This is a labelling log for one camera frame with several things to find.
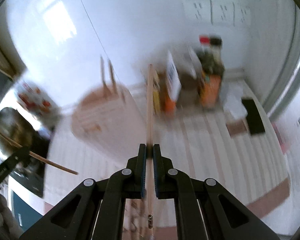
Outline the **brown card on mat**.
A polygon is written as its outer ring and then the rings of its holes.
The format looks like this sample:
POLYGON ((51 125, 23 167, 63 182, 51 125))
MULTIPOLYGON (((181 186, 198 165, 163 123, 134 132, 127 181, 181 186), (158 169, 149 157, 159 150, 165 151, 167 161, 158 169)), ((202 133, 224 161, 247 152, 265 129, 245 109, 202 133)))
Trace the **brown card on mat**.
POLYGON ((226 124, 230 137, 246 133, 248 131, 244 120, 237 120, 226 124))

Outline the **wall power outlet strip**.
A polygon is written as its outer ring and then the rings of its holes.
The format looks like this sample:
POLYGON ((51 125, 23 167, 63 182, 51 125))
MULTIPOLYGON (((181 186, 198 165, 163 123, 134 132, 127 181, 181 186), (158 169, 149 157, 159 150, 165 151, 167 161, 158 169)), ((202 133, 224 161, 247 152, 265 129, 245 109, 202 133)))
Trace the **wall power outlet strip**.
POLYGON ((233 1, 184 0, 185 16, 193 23, 220 26, 249 27, 251 9, 233 1))

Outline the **black smartphone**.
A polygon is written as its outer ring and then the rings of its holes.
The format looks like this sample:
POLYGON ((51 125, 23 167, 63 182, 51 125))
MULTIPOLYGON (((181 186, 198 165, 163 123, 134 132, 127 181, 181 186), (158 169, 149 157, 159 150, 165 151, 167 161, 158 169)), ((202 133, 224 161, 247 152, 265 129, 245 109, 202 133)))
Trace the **black smartphone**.
POLYGON ((247 111, 246 121, 248 124, 250 135, 264 133, 264 124, 254 100, 242 99, 242 104, 247 111))

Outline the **black cap sauce bottle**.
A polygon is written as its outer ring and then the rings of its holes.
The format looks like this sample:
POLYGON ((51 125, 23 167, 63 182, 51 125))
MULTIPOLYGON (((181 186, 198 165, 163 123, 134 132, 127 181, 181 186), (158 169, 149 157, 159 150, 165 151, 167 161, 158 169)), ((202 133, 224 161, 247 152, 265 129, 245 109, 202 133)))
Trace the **black cap sauce bottle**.
POLYGON ((214 73, 223 77, 225 67, 222 61, 222 39, 219 36, 210 36, 210 47, 215 62, 214 73))

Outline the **yellow orange seasoning packet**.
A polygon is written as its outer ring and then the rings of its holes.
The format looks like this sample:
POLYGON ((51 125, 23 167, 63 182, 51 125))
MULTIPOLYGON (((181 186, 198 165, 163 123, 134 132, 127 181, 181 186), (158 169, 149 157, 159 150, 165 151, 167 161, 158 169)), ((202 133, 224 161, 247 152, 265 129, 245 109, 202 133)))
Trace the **yellow orange seasoning packet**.
POLYGON ((156 70, 153 74, 153 107, 156 115, 173 114, 176 109, 176 103, 168 95, 165 72, 158 73, 156 70))

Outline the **white utensil holder cup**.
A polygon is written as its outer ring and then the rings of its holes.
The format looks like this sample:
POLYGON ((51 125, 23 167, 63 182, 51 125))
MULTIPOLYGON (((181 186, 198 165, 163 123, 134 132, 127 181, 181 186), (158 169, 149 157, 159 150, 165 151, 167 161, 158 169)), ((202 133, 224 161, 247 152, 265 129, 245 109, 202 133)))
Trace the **white utensil holder cup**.
POLYGON ((130 91, 123 85, 117 88, 107 98, 101 87, 87 94, 72 114, 71 130, 99 154, 124 164, 146 142, 146 123, 130 91))

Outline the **fruit print box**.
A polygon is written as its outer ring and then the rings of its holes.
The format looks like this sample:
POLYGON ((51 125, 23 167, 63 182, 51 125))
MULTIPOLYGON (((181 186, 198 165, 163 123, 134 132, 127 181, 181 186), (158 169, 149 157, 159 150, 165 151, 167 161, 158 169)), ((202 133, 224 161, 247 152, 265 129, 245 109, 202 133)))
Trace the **fruit print box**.
POLYGON ((60 110, 49 94, 32 81, 19 80, 13 87, 17 103, 42 126, 52 129, 59 121, 60 110))

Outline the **wooden chopstick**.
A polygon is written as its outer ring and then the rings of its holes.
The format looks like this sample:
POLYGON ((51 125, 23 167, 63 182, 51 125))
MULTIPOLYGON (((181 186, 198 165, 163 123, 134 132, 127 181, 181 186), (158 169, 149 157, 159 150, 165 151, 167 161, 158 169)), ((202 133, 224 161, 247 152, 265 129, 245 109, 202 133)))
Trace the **wooden chopstick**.
POLYGON ((113 86, 113 92, 114 94, 117 94, 117 85, 116 85, 116 80, 114 76, 114 68, 110 60, 108 60, 108 67, 109 67, 109 72, 110 72, 110 78, 111 78, 111 84, 113 86))
MULTIPOLYGON (((0 136, 1 136, 4 140, 6 140, 10 145, 12 145, 12 146, 14 146, 14 147, 17 147, 17 148, 22 148, 22 146, 21 146, 20 144, 18 144, 18 143, 15 142, 14 140, 10 139, 9 137, 5 136, 2 132, 0 132, 0 136)), ((32 151, 29 152, 29 155, 32 156, 32 157, 34 157, 35 159, 38 159, 38 160, 41 161, 41 162, 46 163, 47 165, 53 166, 53 167, 55 167, 55 168, 58 168, 58 169, 60 169, 60 170, 62 170, 62 171, 68 172, 68 173, 70 173, 70 174, 78 175, 78 172, 76 172, 76 171, 74 171, 74 170, 71 170, 71 169, 69 169, 69 168, 67 168, 67 167, 64 167, 64 166, 62 166, 62 165, 59 165, 59 164, 57 164, 57 163, 54 163, 53 161, 50 161, 50 160, 48 160, 48 159, 46 159, 46 158, 43 158, 43 157, 41 157, 41 156, 35 154, 35 153, 32 152, 32 151)))
POLYGON ((146 133, 146 191, 147 191, 147 224, 149 233, 153 233, 153 66, 149 65, 147 77, 147 133, 146 133))
POLYGON ((100 56, 100 68, 101 68, 101 77, 102 77, 102 85, 103 85, 103 96, 104 98, 108 97, 108 87, 106 84, 106 77, 104 72, 104 59, 100 56))

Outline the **white blue seasoning bag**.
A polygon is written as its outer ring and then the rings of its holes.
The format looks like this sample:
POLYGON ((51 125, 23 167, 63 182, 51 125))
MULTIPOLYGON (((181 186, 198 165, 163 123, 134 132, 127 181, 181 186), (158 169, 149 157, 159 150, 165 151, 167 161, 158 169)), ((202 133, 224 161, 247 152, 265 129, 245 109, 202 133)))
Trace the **white blue seasoning bag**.
POLYGON ((181 82, 179 80, 178 71, 170 51, 168 51, 167 54, 166 87, 170 100, 177 102, 181 90, 181 82))

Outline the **striped cat placemat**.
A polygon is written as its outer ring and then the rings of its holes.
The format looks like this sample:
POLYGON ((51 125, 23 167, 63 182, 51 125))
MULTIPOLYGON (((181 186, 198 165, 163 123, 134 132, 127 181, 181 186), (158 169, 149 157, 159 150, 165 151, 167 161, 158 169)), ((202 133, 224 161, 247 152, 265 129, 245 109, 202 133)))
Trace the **striped cat placemat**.
MULTIPOLYGON (((231 136, 231 115, 221 109, 161 118, 155 122, 155 139, 163 156, 190 177, 213 178, 257 217, 263 218, 290 195, 286 162, 274 129, 258 106, 265 131, 231 136)), ((120 154, 97 151, 78 140, 71 131, 71 118, 56 127, 49 159, 76 171, 69 174, 54 167, 45 169, 44 201, 56 205, 87 178, 102 180, 123 169, 138 146, 120 154)))

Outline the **metal pot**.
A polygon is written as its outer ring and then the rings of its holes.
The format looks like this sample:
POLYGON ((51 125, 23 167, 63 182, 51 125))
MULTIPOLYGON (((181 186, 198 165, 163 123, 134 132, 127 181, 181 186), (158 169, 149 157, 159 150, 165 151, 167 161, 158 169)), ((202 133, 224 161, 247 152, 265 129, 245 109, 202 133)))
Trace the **metal pot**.
MULTIPOLYGON (((34 136, 32 125, 15 109, 0 111, 0 133, 21 146, 31 146, 34 136)), ((0 159, 6 160, 17 148, 0 135, 0 159)))

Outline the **red cap dark sauce bottle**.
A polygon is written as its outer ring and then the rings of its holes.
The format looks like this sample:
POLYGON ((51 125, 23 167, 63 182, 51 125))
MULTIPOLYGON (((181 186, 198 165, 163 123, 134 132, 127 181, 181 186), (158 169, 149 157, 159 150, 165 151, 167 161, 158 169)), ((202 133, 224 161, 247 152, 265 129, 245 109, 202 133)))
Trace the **red cap dark sauce bottle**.
POLYGON ((200 35, 199 42, 201 45, 201 52, 198 54, 198 58, 202 64, 203 72, 205 75, 212 75, 213 55, 210 48, 210 38, 206 35, 200 35))

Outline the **white crumpled paper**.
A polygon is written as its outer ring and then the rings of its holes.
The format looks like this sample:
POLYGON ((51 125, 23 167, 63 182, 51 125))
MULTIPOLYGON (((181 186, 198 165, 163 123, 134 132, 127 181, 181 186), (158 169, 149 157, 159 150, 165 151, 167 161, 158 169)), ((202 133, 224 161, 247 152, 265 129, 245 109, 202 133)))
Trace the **white crumpled paper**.
POLYGON ((223 92, 223 109, 229 112, 235 120, 244 119, 247 116, 247 110, 242 103, 243 87, 236 83, 227 84, 223 92))

